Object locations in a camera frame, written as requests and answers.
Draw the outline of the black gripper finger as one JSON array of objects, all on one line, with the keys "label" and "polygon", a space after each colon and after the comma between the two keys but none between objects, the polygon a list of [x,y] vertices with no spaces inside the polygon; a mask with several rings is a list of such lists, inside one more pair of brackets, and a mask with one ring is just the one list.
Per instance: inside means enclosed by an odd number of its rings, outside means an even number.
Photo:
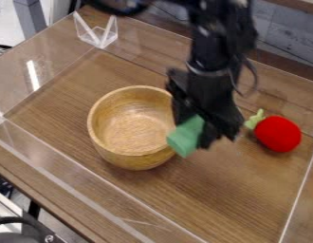
[{"label": "black gripper finger", "polygon": [[173,97],[172,98],[172,112],[174,125],[180,125],[186,122],[194,115],[194,105],[188,98]]},{"label": "black gripper finger", "polygon": [[197,148],[206,149],[218,138],[221,138],[218,130],[209,122],[205,122],[197,139]]}]

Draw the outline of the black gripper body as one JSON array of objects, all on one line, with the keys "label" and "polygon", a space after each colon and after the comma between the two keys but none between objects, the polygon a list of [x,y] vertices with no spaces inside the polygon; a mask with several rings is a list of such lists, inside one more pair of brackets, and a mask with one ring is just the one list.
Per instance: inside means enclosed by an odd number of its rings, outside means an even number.
[{"label": "black gripper body", "polygon": [[237,84],[240,65],[230,65],[225,70],[196,74],[190,70],[169,68],[165,89],[173,97],[188,98],[204,122],[218,130],[221,137],[234,140],[243,115],[232,98],[233,86]]}]

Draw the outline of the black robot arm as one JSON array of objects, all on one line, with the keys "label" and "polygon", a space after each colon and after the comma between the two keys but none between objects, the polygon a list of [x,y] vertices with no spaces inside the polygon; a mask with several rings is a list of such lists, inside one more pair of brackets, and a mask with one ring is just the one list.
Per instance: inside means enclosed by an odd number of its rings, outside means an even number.
[{"label": "black robot arm", "polygon": [[98,11],[133,17],[154,1],[182,7],[190,27],[190,49],[185,68],[169,68],[165,89],[172,95],[174,124],[198,124],[192,129],[197,149],[225,138],[233,140],[244,117],[233,96],[247,97],[253,88],[239,89],[245,67],[255,71],[245,53],[255,47],[257,32],[252,20],[252,0],[85,0]]}]

